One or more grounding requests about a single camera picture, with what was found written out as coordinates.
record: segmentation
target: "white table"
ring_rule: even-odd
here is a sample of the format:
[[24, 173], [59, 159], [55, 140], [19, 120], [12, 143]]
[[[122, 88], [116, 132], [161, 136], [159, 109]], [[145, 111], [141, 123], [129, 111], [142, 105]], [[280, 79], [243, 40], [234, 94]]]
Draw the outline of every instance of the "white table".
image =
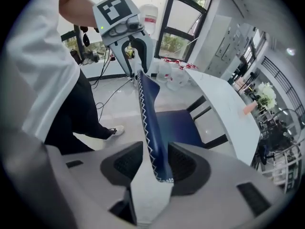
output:
[[186, 72], [201, 88], [205, 99], [211, 103], [237, 158], [250, 165], [260, 130], [253, 116], [243, 113], [246, 104], [228, 82], [198, 71], [187, 69]]

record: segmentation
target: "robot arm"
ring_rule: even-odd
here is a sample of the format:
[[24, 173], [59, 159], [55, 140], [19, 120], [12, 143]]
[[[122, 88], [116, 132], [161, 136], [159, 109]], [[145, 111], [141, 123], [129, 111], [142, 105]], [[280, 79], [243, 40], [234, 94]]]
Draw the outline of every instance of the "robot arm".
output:
[[132, 0], [104, 0], [94, 5], [93, 13], [105, 46], [108, 46], [128, 76], [132, 69], [125, 48], [137, 49], [142, 68], [147, 73], [153, 58], [153, 42], [140, 24], [139, 9]]

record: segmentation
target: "black pants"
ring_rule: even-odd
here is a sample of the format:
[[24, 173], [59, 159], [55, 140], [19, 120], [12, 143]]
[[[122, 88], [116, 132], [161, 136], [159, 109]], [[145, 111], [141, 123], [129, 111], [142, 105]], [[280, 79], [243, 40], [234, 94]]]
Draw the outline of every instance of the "black pants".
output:
[[56, 146], [62, 155], [92, 151], [73, 132], [100, 139], [107, 139], [111, 135], [98, 121], [91, 86], [82, 71], [59, 109], [45, 144]]

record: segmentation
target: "human arm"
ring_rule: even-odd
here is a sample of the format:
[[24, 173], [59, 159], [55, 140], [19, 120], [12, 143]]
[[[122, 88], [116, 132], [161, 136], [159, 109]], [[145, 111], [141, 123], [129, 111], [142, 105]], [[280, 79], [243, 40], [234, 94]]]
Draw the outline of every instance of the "human arm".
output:
[[72, 24], [96, 28], [93, 5], [91, 0], [59, 0], [59, 13]]

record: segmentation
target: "black window frame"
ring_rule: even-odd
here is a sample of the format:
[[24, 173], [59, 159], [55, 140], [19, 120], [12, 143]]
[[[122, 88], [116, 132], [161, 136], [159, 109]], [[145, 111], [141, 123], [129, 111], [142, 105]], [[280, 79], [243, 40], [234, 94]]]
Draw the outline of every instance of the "black window frame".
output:
[[77, 26], [77, 25], [74, 25], [74, 30], [63, 34], [61, 36], [61, 41], [63, 42], [65, 40], [73, 38], [73, 37], [76, 37], [77, 47], [78, 47], [78, 50], [79, 50], [79, 54], [81, 56], [81, 61], [83, 62], [85, 57], [83, 55], [84, 49], [83, 49], [83, 45], [82, 45], [82, 42], [81, 42], [81, 30], [80, 30], [80, 27]]
[[249, 41], [248, 45], [245, 47], [245, 51], [244, 51], [242, 57], [244, 57], [246, 59], [244, 54], [247, 52], [248, 47], [250, 47], [251, 52], [252, 52], [252, 57], [250, 58], [249, 62], [247, 62], [247, 64], [248, 64], [247, 71], [250, 69], [251, 65], [256, 60], [256, 58], [257, 58], [258, 54], [260, 53], [260, 51], [262, 50], [265, 42], [266, 42], [266, 33], [263, 31], [262, 36], [261, 36], [261, 40], [258, 43], [257, 48], [255, 48], [255, 45], [254, 45], [254, 42], [253, 42], [253, 37]]
[[[198, 17], [200, 20], [198, 21], [198, 25], [197, 25], [196, 30], [194, 32], [194, 36], [192, 36], [192, 35], [190, 35], [186, 32], [183, 32], [183, 31], [180, 31], [180, 30], [177, 30], [175, 28], [167, 26], [168, 20], [169, 20], [170, 14], [171, 14], [173, 2], [174, 2], [174, 0], [168, 0], [166, 8], [165, 8], [165, 12], [164, 12], [162, 25], [161, 25], [159, 40], [157, 41], [157, 44], [156, 44], [156, 49], [155, 49], [155, 53], [154, 53], [155, 58], [165, 58], [165, 56], [160, 56], [159, 55], [163, 35], [165, 33], [175, 35], [175, 36], [179, 36], [183, 39], [189, 40], [190, 42], [192, 42], [193, 40], [198, 38], [213, 0], [210, 0], [210, 3], [209, 3], [209, 6], [208, 6], [207, 10], [205, 8], [201, 7], [199, 4], [197, 4], [193, 0], [178, 0], [178, 1], [185, 3], [186, 5], [192, 7], [193, 9], [196, 9], [197, 11], [199, 11], [201, 13]], [[196, 44], [196, 41], [194, 41], [193, 43], [191, 43], [189, 45], [189, 49], [188, 49], [187, 54], [186, 54], [184, 59], [178, 59], [178, 58], [173, 58], [173, 57], [166, 57], [166, 58], [172, 59], [172, 60], [180, 60], [182, 62], [187, 62], [189, 60], [190, 56], [191, 56], [191, 53], [193, 52], [195, 44]]]

